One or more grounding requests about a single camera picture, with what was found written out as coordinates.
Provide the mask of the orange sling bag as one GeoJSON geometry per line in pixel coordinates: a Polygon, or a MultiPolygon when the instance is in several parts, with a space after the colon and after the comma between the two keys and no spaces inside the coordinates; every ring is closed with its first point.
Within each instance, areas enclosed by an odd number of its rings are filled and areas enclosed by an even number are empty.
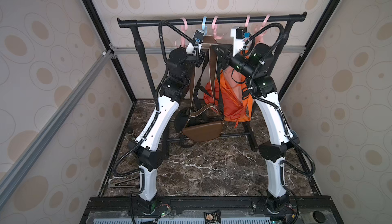
{"type": "Polygon", "coordinates": [[[233,123],[250,122],[253,109],[253,98],[249,94],[247,85],[245,84],[246,77],[242,84],[242,98],[238,97],[233,92],[232,88],[224,77],[224,71],[220,75],[220,91],[223,96],[223,114],[224,120],[233,123]]]}

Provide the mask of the red-orange waist bag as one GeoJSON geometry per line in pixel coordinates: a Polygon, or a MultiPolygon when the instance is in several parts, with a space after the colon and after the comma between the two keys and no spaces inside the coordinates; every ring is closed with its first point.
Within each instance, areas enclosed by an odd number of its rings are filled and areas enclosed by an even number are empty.
{"type": "Polygon", "coordinates": [[[217,108],[223,110],[223,96],[217,79],[215,79],[214,85],[208,82],[204,87],[203,93],[203,100],[206,104],[214,103],[217,108]]]}

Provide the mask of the pink sling bag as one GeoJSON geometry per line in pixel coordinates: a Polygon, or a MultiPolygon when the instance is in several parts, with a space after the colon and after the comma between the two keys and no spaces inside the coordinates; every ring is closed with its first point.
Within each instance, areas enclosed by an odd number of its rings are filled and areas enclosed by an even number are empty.
{"type": "Polygon", "coordinates": [[[238,99],[241,99],[243,96],[241,82],[244,81],[244,76],[234,70],[232,67],[228,67],[224,71],[224,77],[238,99]]]}

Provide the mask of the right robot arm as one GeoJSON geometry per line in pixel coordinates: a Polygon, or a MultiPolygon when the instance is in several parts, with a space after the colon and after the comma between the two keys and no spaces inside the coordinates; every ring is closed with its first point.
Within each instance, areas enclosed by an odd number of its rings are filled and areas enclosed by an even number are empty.
{"type": "Polygon", "coordinates": [[[279,103],[277,87],[269,71],[278,55],[278,45],[284,41],[284,27],[280,23],[265,25],[255,34],[248,32],[247,26],[231,29],[233,44],[215,48],[220,60],[224,78],[234,94],[241,98],[247,117],[252,116],[252,105],[256,104],[264,117],[269,133],[269,141],[259,146],[259,152],[266,162],[268,189],[266,205],[271,213],[278,213],[289,204],[293,192],[285,184],[284,168],[288,166],[304,176],[315,173],[315,163],[310,155],[300,147],[298,136],[289,129],[279,103]],[[309,161],[310,170],[301,170],[286,161],[286,151],[299,150],[309,161]]]}

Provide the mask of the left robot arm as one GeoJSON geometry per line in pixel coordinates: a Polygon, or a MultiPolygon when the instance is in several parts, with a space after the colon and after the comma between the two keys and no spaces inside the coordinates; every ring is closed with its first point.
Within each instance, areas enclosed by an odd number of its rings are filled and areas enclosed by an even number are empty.
{"type": "Polygon", "coordinates": [[[165,160],[164,152],[158,149],[172,115],[190,91],[195,68],[204,58],[201,52],[203,37],[191,38],[177,28],[178,20],[153,22],[158,27],[161,53],[165,62],[165,73],[159,85],[153,87],[155,110],[135,141],[129,142],[128,151],[115,163],[112,174],[128,177],[139,174],[139,190],[134,192],[145,203],[152,203],[157,195],[156,179],[159,166],[165,160]],[[188,47],[179,47],[166,54],[163,27],[169,27],[189,42],[188,47]]]}

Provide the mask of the brown strap bag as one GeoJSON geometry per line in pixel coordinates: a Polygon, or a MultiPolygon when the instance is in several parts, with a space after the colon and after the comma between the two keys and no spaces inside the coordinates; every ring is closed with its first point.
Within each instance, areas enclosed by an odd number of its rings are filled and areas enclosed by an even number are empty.
{"type": "MultiPolygon", "coordinates": [[[[214,85],[215,79],[220,84],[221,64],[215,53],[215,46],[218,45],[212,36],[205,36],[202,48],[207,51],[206,60],[203,62],[209,71],[209,82],[214,85]]],[[[201,84],[195,81],[195,75],[190,80],[190,97],[193,99],[190,105],[189,117],[195,117],[197,124],[185,127],[183,134],[194,142],[205,142],[218,138],[223,129],[224,114],[214,103],[201,106],[197,98],[198,92],[202,89],[201,84]]]]}

